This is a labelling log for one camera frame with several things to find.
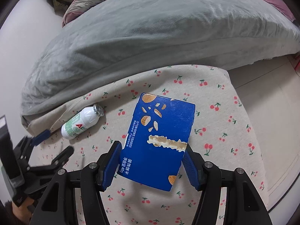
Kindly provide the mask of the person's left hand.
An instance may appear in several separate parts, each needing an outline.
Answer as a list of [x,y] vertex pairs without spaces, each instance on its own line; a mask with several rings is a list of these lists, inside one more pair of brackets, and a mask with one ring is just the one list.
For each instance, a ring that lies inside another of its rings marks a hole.
[[30,197],[27,197],[19,207],[14,202],[12,203],[13,214],[24,224],[29,224],[31,220],[32,212],[29,210],[29,206],[33,205],[33,203],[34,200]]

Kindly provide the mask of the brown fuzzy sleeve forearm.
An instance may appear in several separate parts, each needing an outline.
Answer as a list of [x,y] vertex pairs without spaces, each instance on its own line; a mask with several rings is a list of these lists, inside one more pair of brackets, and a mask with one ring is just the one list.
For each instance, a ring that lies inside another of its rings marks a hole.
[[30,215],[27,216],[26,213],[16,216],[11,201],[5,202],[4,205],[1,204],[1,224],[29,224],[30,218]]

